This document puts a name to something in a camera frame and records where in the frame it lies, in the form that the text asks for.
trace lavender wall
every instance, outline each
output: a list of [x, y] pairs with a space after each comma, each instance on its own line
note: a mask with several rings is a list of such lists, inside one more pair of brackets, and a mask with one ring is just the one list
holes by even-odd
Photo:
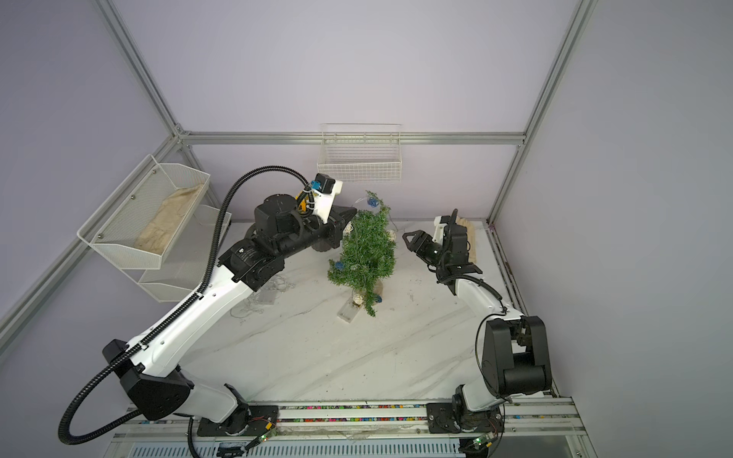
[[116, 3], [189, 130], [440, 132], [524, 130], [577, 0]]
[[[92, 2], [0, 2], [0, 315], [166, 136]], [[104, 344], [137, 334], [169, 307], [89, 254], [0, 366], [1, 454], [101, 457], [108, 437], [58, 441], [61, 414], [104, 366]], [[73, 432], [127, 405], [118, 382], [105, 381]]]
[[599, 1], [497, 227], [600, 457], [729, 456], [733, 3]]

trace white panel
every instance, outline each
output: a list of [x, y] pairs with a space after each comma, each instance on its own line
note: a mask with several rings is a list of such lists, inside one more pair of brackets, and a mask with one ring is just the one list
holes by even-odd
[[117, 0], [189, 130], [522, 131], [576, 0]]
[[[237, 178], [261, 166], [286, 166], [311, 180], [320, 146], [197, 145], [194, 152], [211, 174], [222, 199]], [[376, 192], [392, 208], [392, 218], [434, 218], [458, 208], [465, 218], [486, 218], [514, 155], [509, 145], [408, 145], [402, 147], [402, 182], [345, 183], [336, 204], [352, 205]], [[235, 220], [251, 220], [254, 208], [276, 193], [297, 193], [302, 186], [290, 175], [267, 173], [245, 183], [229, 211]]]
[[600, 457], [729, 457], [733, 2], [599, 1], [497, 223]]

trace white wire basket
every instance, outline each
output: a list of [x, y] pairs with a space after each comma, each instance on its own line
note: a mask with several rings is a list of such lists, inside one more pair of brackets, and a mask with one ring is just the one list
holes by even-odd
[[[158, 302], [180, 302], [199, 286], [204, 276], [219, 210], [200, 204], [193, 214], [163, 266], [145, 270], [140, 279], [131, 277]], [[232, 214], [226, 212], [220, 244], [231, 219]]]
[[[378, 126], [397, 131], [375, 132], [373, 129]], [[345, 182], [399, 182], [402, 179], [399, 125], [349, 125], [348, 128], [361, 127], [372, 131], [331, 133], [324, 128], [318, 171]]]
[[[85, 228], [89, 223], [87, 221], [77, 232], [79, 238], [120, 270], [160, 269], [209, 187], [210, 175], [203, 171], [177, 163], [158, 163], [152, 156], [148, 156], [143, 162], [149, 161], [152, 161], [152, 166], [147, 175], [101, 229], [90, 239], [85, 238]], [[162, 253], [135, 248], [138, 237], [158, 213], [163, 200], [178, 189], [194, 188], [198, 185], [201, 188], [191, 197], [191, 206], [173, 231]]]

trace plant pot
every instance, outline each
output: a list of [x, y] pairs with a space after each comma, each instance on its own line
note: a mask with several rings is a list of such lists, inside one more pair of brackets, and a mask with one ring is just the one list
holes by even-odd
[[[378, 296], [382, 296], [382, 291], [384, 290], [384, 284], [382, 283], [381, 279], [378, 279], [375, 282], [374, 285], [374, 293]], [[354, 319], [356, 314], [359, 312], [359, 310], [363, 309], [363, 297], [365, 296], [364, 291], [358, 291], [356, 289], [352, 290], [351, 297], [346, 301], [346, 303], [341, 307], [339, 310], [339, 313], [337, 316], [344, 320], [347, 323], [351, 323], [351, 321]]]

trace aluminum frame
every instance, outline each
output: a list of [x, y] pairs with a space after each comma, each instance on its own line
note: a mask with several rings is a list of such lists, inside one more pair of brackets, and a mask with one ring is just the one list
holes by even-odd
[[[393, 133], [339, 133], [368, 141], [389, 140]], [[190, 132], [182, 136], [195, 144], [321, 144], [323, 132]], [[400, 144], [524, 144], [522, 132], [401, 132]]]
[[501, 212], [501, 208], [507, 200], [509, 191], [512, 189], [517, 176], [519, 176], [519, 171], [522, 168], [524, 160], [527, 158], [532, 141], [537, 135], [539, 126], [542, 124], [542, 120], [547, 113], [550, 102], [552, 102], [552, 98], [557, 91], [560, 80], [567, 69], [568, 62], [570, 62], [572, 52], [575, 50], [578, 40], [588, 24], [588, 20], [591, 17], [591, 13], [593, 13], [596, 3], [597, 0], [580, 0], [578, 5], [575, 7], [572, 20], [565, 32], [560, 49], [558, 49], [557, 54], [555, 55], [555, 60], [553, 61], [548, 77], [545, 80], [545, 85], [539, 93], [537, 103], [534, 105], [534, 110], [532, 111], [532, 115], [529, 117], [529, 121], [527, 121], [527, 127], [524, 130], [524, 143], [517, 147], [512, 163], [509, 165], [507, 175], [504, 178], [504, 182], [501, 183], [501, 189], [499, 189], [494, 205], [491, 207], [491, 212], [487, 218], [487, 222], [489, 224], [494, 224], [496, 222], [496, 219]]
[[[181, 151], [190, 166], [203, 170], [192, 147], [195, 144], [320, 144], [322, 142], [322, 133], [188, 132], [184, 130], [176, 121], [165, 101], [162, 91], [152, 77], [150, 69], [145, 64], [131, 33], [122, 20], [119, 10], [114, 6], [113, 0], [95, 0], [94, 3], [122, 56], [130, 65], [131, 71], [138, 79], [146, 96], [150, 99], [151, 104], [153, 104], [158, 116], [169, 132], [170, 137], [162, 143], [154, 154], [156, 160], [163, 161], [173, 151]], [[514, 281], [509, 263], [506, 261], [504, 252], [501, 249], [501, 243], [498, 241], [498, 234], [493, 224], [496, 222], [507, 195], [529, 153], [532, 141], [567, 68], [572, 51], [576, 47], [596, 3], [597, 0], [578, 1], [572, 20], [523, 133], [402, 133], [400, 135], [400, 141], [403, 144], [512, 144], [517, 146], [507, 175], [487, 217], [488, 227], [486, 230], [495, 255], [497, 259], [501, 260], [499, 267], [504, 281], [507, 283], [509, 295], [512, 296], [512, 301], [525, 313], [526, 307]], [[372, 133], [370, 135], [378, 136], [379, 134]], [[103, 204], [105, 211], [99, 212], [100, 218], [108, 210], [111, 211], [116, 207], [120, 196], [126, 195], [125, 190], [129, 189], [131, 185], [134, 186], [136, 180], [141, 179], [139, 175], [140, 173], [135, 172], [130, 174], [115, 192], [107, 198]], [[219, 200], [211, 189], [207, 192], [207, 197], [212, 204], [219, 206]], [[10, 352], [13, 344], [18, 341], [17, 338], [27, 329], [27, 325], [32, 318], [42, 310], [49, 295], [79, 263], [87, 250], [88, 247], [81, 240], [75, 238], [36, 281], [33, 287], [14, 305], [11, 311], [0, 317], [0, 363]], [[571, 448], [573, 446], [583, 448], [584, 451], [589, 448], [586, 456], [594, 457], [595, 455], [587, 436], [583, 436], [582, 440], [573, 442]]]
[[[542, 398], [516, 399], [516, 403], [508, 404], [502, 408], [504, 414], [504, 435], [507, 437], [555, 435], [565, 436], [570, 446], [571, 453], [581, 453], [584, 457], [595, 458], [590, 446], [588, 432], [583, 425], [572, 398], [553, 398], [545, 396]], [[436, 399], [430, 402], [450, 402], [449, 399]], [[424, 400], [391, 400], [391, 401], [362, 401], [362, 402], [268, 402], [267, 405], [278, 405], [280, 407], [292, 406], [329, 406], [329, 405], [424, 405]], [[282, 435], [271, 439], [272, 444], [281, 440], [363, 440], [363, 439], [384, 439], [404, 440], [419, 439], [423, 437], [476, 437], [476, 433], [461, 432], [458, 434], [429, 434], [427, 420], [420, 419], [427, 417], [425, 407], [414, 407], [404, 410], [403, 414], [395, 413], [391, 408], [370, 408], [364, 409], [302, 409], [302, 410], [281, 410], [287, 419], [299, 418], [302, 421], [283, 422], [278, 425]], [[328, 417], [400, 417], [410, 416], [412, 419], [398, 421], [309, 421], [314, 418]], [[115, 430], [110, 442], [106, 457], [125, 456], [136, 444], [140, 443], [178, 443], [185, 437], [188, 427], [188, 419], [173, 415], [162, 418], [159, 421], [146, 421], [144, 419], [133, 419]], [[214, 442], [238, 442], [247, 441], [246, 436], [237, 437], [202, 437], [196, 439], [196, 444]]]

